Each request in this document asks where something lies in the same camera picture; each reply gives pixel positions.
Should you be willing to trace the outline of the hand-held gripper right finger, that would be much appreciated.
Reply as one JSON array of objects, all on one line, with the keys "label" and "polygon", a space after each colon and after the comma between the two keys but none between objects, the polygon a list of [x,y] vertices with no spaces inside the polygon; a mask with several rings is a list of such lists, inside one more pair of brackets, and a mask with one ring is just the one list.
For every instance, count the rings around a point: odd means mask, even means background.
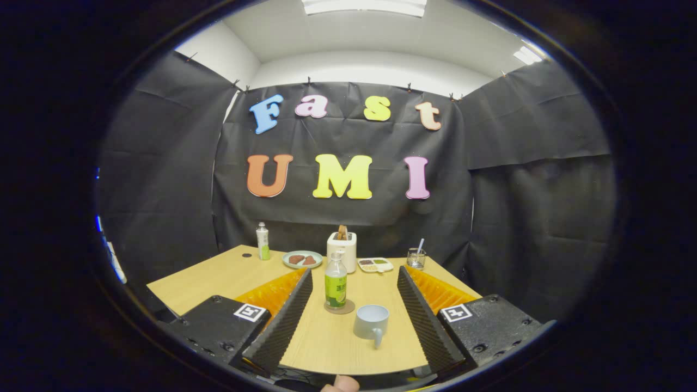
[{"label": "hand-held gripper right finger", "polygon": [[451,376],[499,362],[556,325],[542,323],[499,295],[474,298],[401,266],[398,291],[431,371]]}]

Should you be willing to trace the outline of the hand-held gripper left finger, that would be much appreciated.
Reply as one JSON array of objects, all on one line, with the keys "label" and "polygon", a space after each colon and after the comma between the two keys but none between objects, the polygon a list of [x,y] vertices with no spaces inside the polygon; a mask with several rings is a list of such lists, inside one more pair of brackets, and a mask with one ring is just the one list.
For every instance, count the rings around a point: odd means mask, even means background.
[{"label": "hand-held gripper left finger", "polygon": [[218,366],[270,376],[288,349],[312,290],[311,270],[300,268],[234,299],[213,295],[158,325]]}]

